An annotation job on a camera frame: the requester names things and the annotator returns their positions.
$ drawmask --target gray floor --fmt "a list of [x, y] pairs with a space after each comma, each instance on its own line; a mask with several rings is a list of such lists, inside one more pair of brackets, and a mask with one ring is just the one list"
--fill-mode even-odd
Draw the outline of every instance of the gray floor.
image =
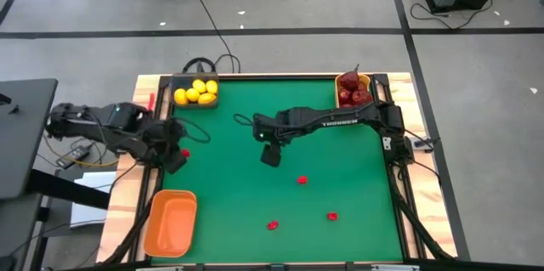
[[[204, 1], [224, 29], [400, 28], [394, 0]], [[421, 1], [403, 0], [406, 12], [415, 2]], [[469, 15], [452, 13], [447, 21], [460, 24]], [[440, 28], [434, 21], [408, 20], [413, 28]], [[494, 0], [468, 27], [542, 26], [539, 0]], [[15, 0], [0, 32], [211, 28], [197, 0]], [[244, 72], [345, 71], [357, 63], [363, 71], [411, 71], [402, 35], [225, 40]], [[414, 41], [472, 259], [544, 264], [544, 126], [539, 119], [544, 114], [544, 35], [434, 35], [414, 36]], [[189, 59], [213, 59], [224, 52], [216, 37], [0, 39], [0, 74], [2, 80], [55, 77], [55, 102], [103, 105], [130, 100], [138, 74], [180, 71]], [[219, 69], [229, 72], [230, 66]], [[53, 158], [45, 149], [40, 152]], [[41, 160], [37, 166], [50, 170]], [[98, 240], [97, 234], [58, 238], [44, 265], [74, 267]]]

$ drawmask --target orange bowl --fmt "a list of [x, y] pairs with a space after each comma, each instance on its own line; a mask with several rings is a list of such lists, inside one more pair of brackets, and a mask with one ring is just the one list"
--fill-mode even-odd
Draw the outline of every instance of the orange bowl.
[[[340, 101], [338, 100], [338, 91], [340, 89], [344, 88], [342, 85], [340, 85], [340, 76], [341, 75], [338, 75], [334, 79], [334, 99], [336, 100], [337, 108], [340, 107]], [[359, 74], [359, 82], [365, 84], [367, 91], [369, 91], [369, 92], [371, 91], [371, 78], [370, 77], [368, 77], [365, 74], [360, 73]]]
[[144, 251], [151, 257], [182, 257], [190, 248], [196, 196], [187, 190], [161, 190], [153, 198]]

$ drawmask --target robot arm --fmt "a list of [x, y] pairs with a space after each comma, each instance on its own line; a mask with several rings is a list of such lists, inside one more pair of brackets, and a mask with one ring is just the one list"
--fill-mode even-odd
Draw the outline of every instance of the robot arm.
[[136, 161], [174, 173], [187, 161], [178, 141], [186, 135], [175, 119], [155, 120], [150, 111], [131, 103], [102, 108], [58, 104], [45, 127], [49, 137], [79, 137], [103, 143], [113, 153], [127, 152]]
[[267, 143], [261, 161], [277, 167], [281, 160], [281, 147], [293, 138], [310, 134], [322, 127], [340, 127], [366, 124], [382, 135], [383, 149], [388, 161], [412, 160], [411, 142], [404, 137], [402, 111], [394, 104], [372, 102], [350, 108], [313, 110], [295, 107], [282, 110], [275, 118], [253, 115], [253, 137]]

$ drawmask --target green table surface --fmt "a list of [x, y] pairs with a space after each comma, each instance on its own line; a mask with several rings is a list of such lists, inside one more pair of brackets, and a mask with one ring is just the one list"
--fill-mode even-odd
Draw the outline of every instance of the green table surface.
[[[260, 161], [263, 143], [235, 113], [275, 116], [294, 106], [334, 107], [334, 82], [225, 81], [213, 110], [176, 109], [212, 137], [208, 144], [183, 138], [191, 156], [163, 189], [196, 194], [195, 232], [179, 258], [152, 263], [317, 263], [400, 261], [379, 136], [367, 126], [329, 127], [295, 138], [277, 168]], [[201, 137], [188, 126], [194, 137]], [[308, 183], [297, 183], [299, 176]], [[326, 218], [337, 212], [338, 220]], [[278, 221], [276, 230], [267, 224]]]

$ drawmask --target lemon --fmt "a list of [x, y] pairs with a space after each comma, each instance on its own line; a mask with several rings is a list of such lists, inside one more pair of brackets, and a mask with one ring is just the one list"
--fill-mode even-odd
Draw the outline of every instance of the lemon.
[[193, 88], [198, 91], [198, 93], [205, 93], [206, 92], [206, 84], [203, 80], [194, 80], [193, 81]]
[[198, 97], [198, 104], [211, 104], [216, 98], [213, 93], [203, 93]]
[[178, 105], [184, 105], [189, 103], [189, 101], [185, 97], [185, 90], [182, 88], [178, 88], [175, 92], [173, 92], [173, 100]]
[[215, 82], [214, 80], [210, 80], [210, 81], [206, 82], [206, 90], [209, 93], [217, 94], [218, 93], [218, 83]]
[[187, 97], [187, 99], [192, 102], [196, 102], [200, 95], [201, 94], [198, 93], [198, 91], [194, 88], [187, 89], [187, 92], [185, 93], [185, 97]]

